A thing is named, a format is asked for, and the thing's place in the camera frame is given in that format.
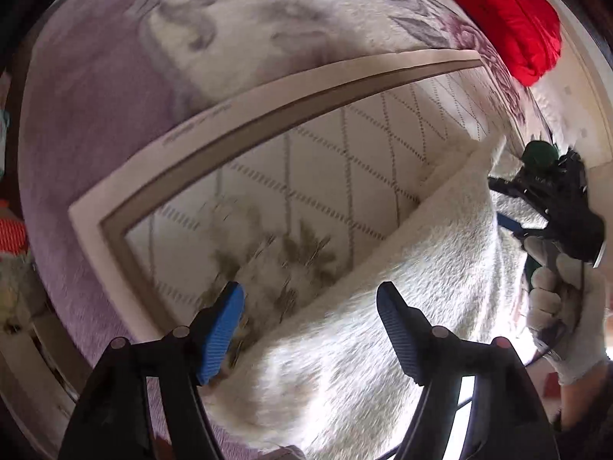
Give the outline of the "white gloved right hand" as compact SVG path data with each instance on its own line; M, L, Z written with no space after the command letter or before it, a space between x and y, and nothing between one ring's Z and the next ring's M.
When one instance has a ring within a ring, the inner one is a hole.
M524 248L540 265L531 277L527 327L534 343L550 350L546 359L559 383L574 384L608 360L607 281L549 241L528 237Z

